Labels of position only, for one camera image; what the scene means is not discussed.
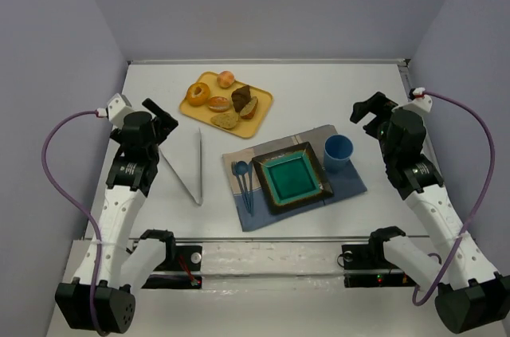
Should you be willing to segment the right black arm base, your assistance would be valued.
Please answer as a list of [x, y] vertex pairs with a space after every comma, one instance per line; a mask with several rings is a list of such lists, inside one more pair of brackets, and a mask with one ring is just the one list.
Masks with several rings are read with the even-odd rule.
[[346, 288], [405, 288], [415, 282], [400, 268], [377, 261], [368, 244], [345, 244], [337, 257]]

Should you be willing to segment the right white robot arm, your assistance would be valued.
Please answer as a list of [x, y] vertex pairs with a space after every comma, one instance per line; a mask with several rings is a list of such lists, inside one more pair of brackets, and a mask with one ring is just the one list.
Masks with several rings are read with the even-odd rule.
[[373, 119], [364, 131], [379, 142], [386, 176], [411, 209], [436, 249], [429, 255], [418, 249], [398, 227], [375, 230], [369, 238], [371, 256], [401, 269], [415, 283], [412, 303], [421, 307], [434, 300], [437, 314], [454, 334], [505, 319], [509, 314], [509, 278], [502, 275], [469, 233], [488, 191], [495, 167], [495, 145], [488, 126], [471, 108], [449, 99], [482, 126], [489, 146], [489, 167], [482, 190], [462, 221], [449, 199], [445, 181], [422, 152], [426, 137], [423, 116], [437, 93], [424, 88], [410, 91], [410, 100], [399, 105], [376, 92], [354, 104], [350, 120], [358, 123], [367, 114]]

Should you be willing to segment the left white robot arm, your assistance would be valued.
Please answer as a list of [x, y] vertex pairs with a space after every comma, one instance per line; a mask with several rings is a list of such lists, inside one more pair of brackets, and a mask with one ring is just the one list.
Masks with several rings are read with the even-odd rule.
[[68, 283], [57, 286], [55, 300], [72, 329], [100, 336], [123, 334], [134, 319], [136, 294], [164, 262], [175, 258], [171, 231], [145, 231], [133, 252], [128, 250], [131, 229], [158, 174], [159, 147], [178, 126], [169, 113], [146, 98], [136, 111], [117, 94], [107, 108], [118, 143], [106, 179], [99, 219], [89, 220], [94, 235], [87, 253]]

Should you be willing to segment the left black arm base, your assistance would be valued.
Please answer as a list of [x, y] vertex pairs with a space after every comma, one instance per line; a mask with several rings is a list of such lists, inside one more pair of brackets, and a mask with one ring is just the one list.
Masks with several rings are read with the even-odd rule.
[[158, 265], [142, 289], [199, 290], [201, 266], [201, 245], [177, 245], [174, 259]]

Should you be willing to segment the metal tongs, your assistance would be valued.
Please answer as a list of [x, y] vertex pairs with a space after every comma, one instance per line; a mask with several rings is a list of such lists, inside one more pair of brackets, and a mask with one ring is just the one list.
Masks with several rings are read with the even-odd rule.
[[184, 192], [196, 206], [202, 206], [204, 201], [203, 149], [200, 129], [189, 130], [178, 127], [159, 146], [159, 153], [178, 179]]

